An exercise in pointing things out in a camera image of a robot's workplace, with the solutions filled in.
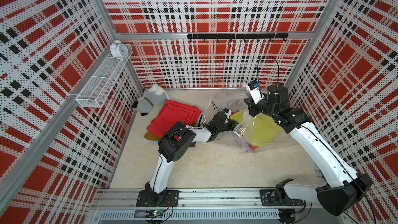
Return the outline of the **yellow garment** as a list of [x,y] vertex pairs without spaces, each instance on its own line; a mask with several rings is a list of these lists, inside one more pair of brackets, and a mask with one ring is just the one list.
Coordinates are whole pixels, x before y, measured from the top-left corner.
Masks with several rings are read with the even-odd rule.
[[271,117],[263,114],[253,117],[247,111],[239,111],[233,114],[230,120],[237,122],[234,128],[235,134],[258,148],[269,144],[283,132],[282,127],[278,126]]

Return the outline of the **clear plastic vacuum bag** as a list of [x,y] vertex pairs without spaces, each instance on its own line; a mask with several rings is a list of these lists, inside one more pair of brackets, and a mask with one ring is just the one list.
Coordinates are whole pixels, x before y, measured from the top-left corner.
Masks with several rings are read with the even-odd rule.
[[256,117],[249,115],[248,106],[244,99],[245,93],[220,93],[210,99],[205,111],[205,122],[209,123],[215,113],[228,109],[232,112],[229,119],[233,124],[232,130],[221,132],[214,143],[231,146],[245,153],[263,152],[297,146],[298,143],[274,120],[264,114]]

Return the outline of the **red garment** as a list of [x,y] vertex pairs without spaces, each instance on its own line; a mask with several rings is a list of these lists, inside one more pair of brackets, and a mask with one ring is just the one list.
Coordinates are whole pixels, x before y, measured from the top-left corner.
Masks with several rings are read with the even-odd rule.
[[200,117],[202,111],[190,105],[167,100],[159,111],[158,116],[147,127],[147,131],[161,138],[174,124],[181,121],[192,126]]

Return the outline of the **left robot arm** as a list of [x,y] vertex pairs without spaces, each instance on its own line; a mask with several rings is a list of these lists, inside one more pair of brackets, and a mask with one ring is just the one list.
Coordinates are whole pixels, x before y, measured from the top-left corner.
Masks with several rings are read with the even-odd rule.
[[154,201],[161,201],[175,162],[182,158],[192,143],[208,143],[219,133],[232,131],[236,123],[230,120],[232,111],[227,108],[217,112],[202,127],[191,127],[178,121],[158,141],[159,160],[154,176],[145,185],[145,191]]

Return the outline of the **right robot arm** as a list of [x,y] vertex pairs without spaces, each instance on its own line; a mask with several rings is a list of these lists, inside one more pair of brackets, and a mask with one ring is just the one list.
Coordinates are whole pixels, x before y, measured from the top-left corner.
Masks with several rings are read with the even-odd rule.
[[276,185],[276,199],[302,200],[320,204],[328,213],[339,216],[365,198],[373,184],[367,174],[358,174],[321,136],[308,115],[290,105],[288,89],[281,85],[267,87],[263,94],[254,80],[247,84],[250,97],[244,101],[249,115],[264,114],[296,140],[320,169],[325,184],[306,185],[288,178]]

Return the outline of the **white alarm clock on table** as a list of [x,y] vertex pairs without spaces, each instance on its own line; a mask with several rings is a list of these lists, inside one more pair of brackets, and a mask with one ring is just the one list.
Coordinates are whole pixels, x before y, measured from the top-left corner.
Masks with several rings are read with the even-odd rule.
[[219,94],[216,95],[216,98],[217,98],[217,99],[224,99],[224,98],[226,98],[226,97],[228,97],[228,96],[229,96],[229,95],[228,95],[227,93],[221,92],[221,93],[219,93]]

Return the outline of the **purple folded garment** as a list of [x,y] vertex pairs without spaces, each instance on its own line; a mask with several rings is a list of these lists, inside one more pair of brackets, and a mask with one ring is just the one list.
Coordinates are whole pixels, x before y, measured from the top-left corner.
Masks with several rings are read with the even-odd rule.
[[244,153],[253,153],[253,152],[257,151],[257,149],[258,149],[258,146],[254,146],[254,145],[250,144],[244,138],[239,137],[239,136],[236,136],[234,138],[234,142],[240,148],[240,150]]

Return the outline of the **grey white plush toy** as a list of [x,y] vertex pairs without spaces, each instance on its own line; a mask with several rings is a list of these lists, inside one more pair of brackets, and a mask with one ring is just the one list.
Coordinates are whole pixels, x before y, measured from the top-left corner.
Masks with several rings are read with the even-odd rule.
[[168,93],[161,86],[153,84],[150,89],[144,92],[142,97],[133,103],[132,108],[137,110],[141,116],[146,116],[155,106],[163,105],[169,99]]

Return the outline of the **white alarm clock on shelf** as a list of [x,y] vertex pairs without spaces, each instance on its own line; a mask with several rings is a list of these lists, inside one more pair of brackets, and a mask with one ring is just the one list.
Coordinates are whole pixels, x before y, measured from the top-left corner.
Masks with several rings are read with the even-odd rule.
[[128,55],[128,48],[120,40],[115,40],[110,45],[110,53],[114,58],[124,58]]

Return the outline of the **black wall hook rail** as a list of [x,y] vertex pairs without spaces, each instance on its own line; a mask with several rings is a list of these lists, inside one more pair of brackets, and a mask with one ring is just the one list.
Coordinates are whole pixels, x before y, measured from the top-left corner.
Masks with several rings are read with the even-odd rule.
[[262,33],[262,34],[254,34],[254,33],[249,33],[249,34],[244,34],[244,33],[234,33],[234,34],[188,34],[187,38],[188,40],[210,40],[210,39],[215,39],[215,40],[220,40],[220,39],[282,39],[285,40],[289,37],[288,33]]

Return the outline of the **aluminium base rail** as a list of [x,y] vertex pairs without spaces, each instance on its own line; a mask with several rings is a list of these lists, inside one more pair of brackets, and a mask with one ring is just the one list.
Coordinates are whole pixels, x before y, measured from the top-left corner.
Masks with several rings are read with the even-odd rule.
[[185,188],[173,207],[137,206],[138,189],[100,190],[89,224],[353,224],[347,214],[333,216],[319,204],[267,203],[269,188]]

